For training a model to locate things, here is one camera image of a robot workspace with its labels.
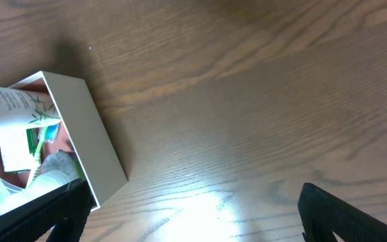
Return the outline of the white lotion tube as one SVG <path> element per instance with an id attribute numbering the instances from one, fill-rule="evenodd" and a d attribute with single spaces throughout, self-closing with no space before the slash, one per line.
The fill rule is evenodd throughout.
<path id="1" fill-rule="evenodd" d="M 0 133 L 21 128 L 40 128 L 60 122 L 47 93 L 0 87 Z"/>

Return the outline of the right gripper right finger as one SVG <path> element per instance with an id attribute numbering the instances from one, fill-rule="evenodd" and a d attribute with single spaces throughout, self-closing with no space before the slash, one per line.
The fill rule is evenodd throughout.
<path id="1" fill-rule="evenodd" d="M 298 199 L 305 242 L 386 242 L 387 224 L 320 187 L 305 183 Z"/>

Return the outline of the green white soap box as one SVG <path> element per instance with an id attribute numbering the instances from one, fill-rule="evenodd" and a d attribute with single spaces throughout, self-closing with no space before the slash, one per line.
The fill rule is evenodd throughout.
<path id="1" fill-rule="evenodd" d="M 35 169 L 38 146 L 36 129 L 14 130 L 0 134 L 0 151 L 4 172 L 14 173 Z"/>

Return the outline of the clear pump bottle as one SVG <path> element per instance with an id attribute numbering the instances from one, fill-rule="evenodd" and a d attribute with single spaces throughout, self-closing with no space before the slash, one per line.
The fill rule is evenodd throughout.
<path id="1" fill-rule="evenodd" d="M 53 170 L 39 175 L 28 187 L 20 188 L 0 178 L 0 216 L 67 183 L 71 179 L 61 171 Z"/>

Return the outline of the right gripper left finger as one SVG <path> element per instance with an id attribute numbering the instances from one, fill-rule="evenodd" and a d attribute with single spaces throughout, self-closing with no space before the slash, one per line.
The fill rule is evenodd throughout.
<path id="1" fill-rule="evenodd" d="M 76 179 L 0 216 L 0 241 L 79 241 L 93 206 L 88 183 Z"/>

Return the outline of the green white toothbrush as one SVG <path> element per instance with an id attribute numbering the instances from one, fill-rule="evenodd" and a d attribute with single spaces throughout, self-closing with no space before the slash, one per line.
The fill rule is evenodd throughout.
<path id="1" fill-rule="evenodd" d="M 41 154 L 45 143 L 53 143 L 60 130 L 60 124 L 52 126 L 45 126 L 41 129 L 27 129 L 26 134 L 28 138 L 28 148 L 33 157 L 30 174 L 26 183 L 26 187 L 30 186 L 32 182 L 38 177 L 40 168 L 42 166 Z"/>

